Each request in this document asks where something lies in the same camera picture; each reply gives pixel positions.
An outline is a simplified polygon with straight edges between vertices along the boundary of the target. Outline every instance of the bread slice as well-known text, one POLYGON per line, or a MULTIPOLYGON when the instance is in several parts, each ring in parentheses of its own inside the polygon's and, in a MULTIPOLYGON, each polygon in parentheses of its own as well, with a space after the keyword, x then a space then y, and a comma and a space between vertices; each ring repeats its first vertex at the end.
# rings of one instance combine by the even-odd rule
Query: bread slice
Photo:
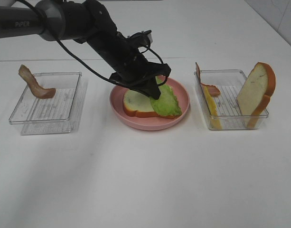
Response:
POLYGON ((146 117, 162 117, 174 119, 177 116, 167 115, 161 116, 157 114, 151 106, 150 99, 136 91, 127 90, 123 97, 123 110, 128 116, 146 117))
MULTIPOLYGON (((270 102, 275 86, 272 68, 266 63, 257 63, 237 96, 242 115, 260 115, 270 102)), ((257 119, 250 120, 247 127, 254 128, 256 122, 257 119)))

